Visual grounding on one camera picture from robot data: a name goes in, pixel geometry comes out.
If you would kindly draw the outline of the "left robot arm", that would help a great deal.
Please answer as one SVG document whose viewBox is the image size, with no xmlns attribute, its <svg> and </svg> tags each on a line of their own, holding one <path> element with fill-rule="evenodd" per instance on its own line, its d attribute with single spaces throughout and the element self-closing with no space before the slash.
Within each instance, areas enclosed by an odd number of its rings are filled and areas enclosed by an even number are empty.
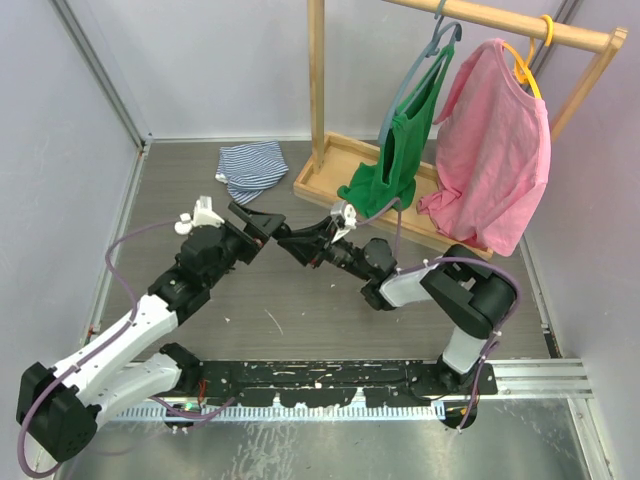
<svg viewBox="0 0 640 480">
<path fill-rule="evenodd" d="M 101 384 L 118 373 L 156 339 L 177 329 L 210 299 L 214 286 L 236 263 L 250 264 L 285 223 L 282 214 L 267 214 L 235 202 L 228 209 L 244 222 L 238 228 L 216 214 L 209 198 L 200 197 L 192 213 L 175 223 L 184 241 L 174 264 L 132 308 L 93 342 L 53 367 L 36 362 L 22 374 L 16 420 L 21 426 L 18 459 L 35 440 L 57 463 L 75 457 L 98 430 Z"/>
</svg>

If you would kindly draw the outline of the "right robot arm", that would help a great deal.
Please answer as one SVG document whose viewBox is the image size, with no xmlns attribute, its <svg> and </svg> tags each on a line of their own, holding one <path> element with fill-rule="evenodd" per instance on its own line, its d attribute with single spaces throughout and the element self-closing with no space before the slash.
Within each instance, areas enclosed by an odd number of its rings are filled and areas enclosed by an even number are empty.
<svg viewBox="0 0 640 480">
<path fill-rule="evenodd" d="M 449 393 L 466 390 L 520 300 L 520 287 L 507 272 L 456 244 L 442 256 L 400 268 L 389 243 L 365 245 L 340 238 L 329 219 L 299 230 L 284 225 L 277 244 L 304 266 L 330 263 L 363 280 L 361 294 L 376 311 L 433 302 L 453 321 L 451 338 L 437 360 L 436 381 Z"/>
</svg>

